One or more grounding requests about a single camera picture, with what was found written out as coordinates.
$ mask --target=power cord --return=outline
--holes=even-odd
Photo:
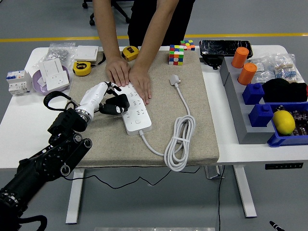
[[[194,172],[180,172],[180,173],[192,173],[192,174],[194,174],[194,173],[196,173],[197,171],[199,171],[199,169],[200,169],[200,167],[198,167],[198,169],[197,169],[196,171],[194,171]],[[155,186],[155,185],[157,185],[159,182],[161,182],[166,176],[168,176],[170,172],[171,172],[171,170],[169,170],[169,172],[168,172],[167,174],[165,174],[158,182],[156,182],[156,183],[154,183],[154,184],[150,183],[148,180],[146,180],[146,179],[144,179],[144,178],[142,178],[142,177],[138,177],[136,180],[134,180],[134,181],[132,181],[132,182],[130,182],[130,183],[124,184],[124,185],[122,185],[122,186],[120,186],[120,187],[113,187],[113,186],[111,186],[110,184],[108,184],[107,182],[101,180],[101,179],[100,179],[98,176],[96,176],[96,175],[91,175],[91,176],[88,176],[88,177],[73,178],[73,179],[69,179],[69,178],[67,178],[67,177],[63,177],[63,178],[66,179],[66,180],[69,180],[69,181],[73,181],[73,180],[84,180],[84,179],[88,179],[88,178],[95,177],[95,178],[98,179],[101,183],[104,183],[104,184],[108,185],[108,186],[109,186],[110,188],[112,188],[112,189],[120,189],[120,188],[123,188],[123,187],[125,187],[125,186],[128,186],[128,185],[130,185],[130,184],[133,184],[133,183],[137,182],[139,179],[141,179],[141,180],[147,182],[147,183],[150,184],[151,186]]]
[[[219,187],[218,187],[218,219],[219,219],[219,228],[218,231],[220,231],[220,186],[221,186],[221,181],[223,178],[223,173],[225,172],[225,166],[223,166],[223,171],[220,177],[220,181],[219,181]]]
[[[140,136],[142,137],[144,143],[146,146],[156,155],[163,156],[165,164],[173,171],[180,172],[182,171],[187,163],[188,155],[189,155],[189,146],[191,142],[191,138],[193,136],[193,132],[196,127],[196,121],[193,116],[191,116],[190,110],[188,108],[187,103],[185,102],[182,93],[179,89],[179,83],[181,80],[177,75],[172,75],[170,78],[170,84],[172,86],[175,86],[177,89],[185,107],[187,110],[187,114],[183,117],[178,117],[174,123],[174,129],[173,129],[173,137],[170,140],[165,153],[161,154],[157,151],[155,151],[147,142],[146,138],[144,137],[144,133],[142,130],[139,131]],[[175,154],[183,148],[182,156],[180,159],[178,159]]]

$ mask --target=human arm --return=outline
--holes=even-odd
[[[106,74],[118,86],[128,84],[130,66],[121,57],[110,0],[93,0],[96,28],[107,59]]]
[[[157,8],[145,34],[140,53],[129,73],[137,93],[145,104],[152,97],[148,70],[163,42],[173,12],[179,0],[157,0]]]

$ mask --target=white cable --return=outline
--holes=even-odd
[[[190,142],[191,142],[191,138],[193,136],[195,127],[196,127],[196,121],[194,119],[193,116],[191,116],[190,114],[190,110],[188,108],[187,103],[185,102],[178,83],[180,82],[180,80],[177,78],[177,81],[174,83],[170,83],[172,85],[174,85],[176,87],[176,89],[178,90],[178,93],[186,107],[187,110],[187,114],[183,117],[178,117],[174,123],[174,129],[173,129],[173,136],[172,139],[170,140],[165,153],[161,154],[157,151],[155,151],[147,142],[147,140],[144,137],[144,133],[142,130],[139,131],[140,136],[142,137],[144,143],[146,144],[146,146],[156,155],[158,156],[163,156],[164,157],[164,161],[165,164],[172,169],[173,171],[179,172],[182,171],[187,163],[188,160],[188,155],[189,155],[189,146],[190,146]],[[175,154],[180,151],[181,149],[183,149],[182,152],[182,156],[180,159],[178,159]]]

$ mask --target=chair wheel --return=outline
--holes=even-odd
[[[95,21],[94,20],[90,20],[90,25],[91,26],[95,26]]]

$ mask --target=robotic arm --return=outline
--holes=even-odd
[[[59,91],[54,91],[44,98],[44,105],[51,110],[62,111],[55,119],[48,132],[51,134],[49,146],[34,156],[19,161],[15,177],[0,190],[0,227],[2,231],[17,231],[20,224],[41,221],[38,231],[45,230],[47,219],[44,216],[20,218],[33,196],[48,181],[68,176],[92,146],[92,141],[82,138],[83,132],[93,120],[94,113],[118,115],[127,111],[129,102],[125,94],[117,95],[115,84],[102,82],[86,92],[80,105]],[[115,97],[101,101],[106,93]],[[63,96],[69,102],[65,109],[48,106],[51,99]]]

